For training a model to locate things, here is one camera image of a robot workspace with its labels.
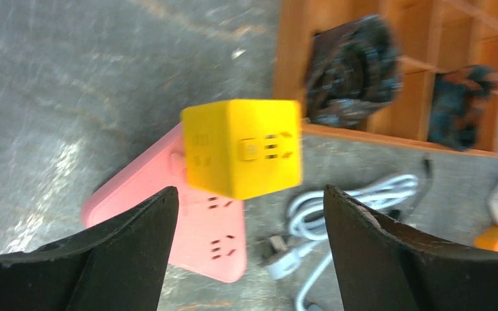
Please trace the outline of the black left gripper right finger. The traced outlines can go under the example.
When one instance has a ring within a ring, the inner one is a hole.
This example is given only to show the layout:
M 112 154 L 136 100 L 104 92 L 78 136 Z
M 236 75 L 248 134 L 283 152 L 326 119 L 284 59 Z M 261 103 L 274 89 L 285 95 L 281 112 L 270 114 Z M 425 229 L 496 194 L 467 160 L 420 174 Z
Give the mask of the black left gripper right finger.
M 438 238 L 324 189 L 345 310 L 498 310 L 498 252 Z

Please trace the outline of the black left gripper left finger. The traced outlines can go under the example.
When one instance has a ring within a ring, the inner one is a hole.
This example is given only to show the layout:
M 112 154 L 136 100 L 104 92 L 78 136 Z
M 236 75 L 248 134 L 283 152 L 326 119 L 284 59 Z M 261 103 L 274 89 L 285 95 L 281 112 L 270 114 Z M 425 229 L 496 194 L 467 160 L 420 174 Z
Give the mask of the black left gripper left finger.
M 0 255 L 0 310 L 156 310 L 178 191 L 31 251 Z

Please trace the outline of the yellow cube socket adapter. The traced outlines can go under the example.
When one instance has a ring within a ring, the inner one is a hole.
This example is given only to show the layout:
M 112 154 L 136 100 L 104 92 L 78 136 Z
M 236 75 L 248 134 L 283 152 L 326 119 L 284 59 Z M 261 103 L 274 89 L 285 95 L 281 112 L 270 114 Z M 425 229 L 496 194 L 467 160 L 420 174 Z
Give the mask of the yellow cube socket adapter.
M 223 100 L 183 109 L 181 122 L 190 186 L 247 200 L 301 184 L 298 101 Z

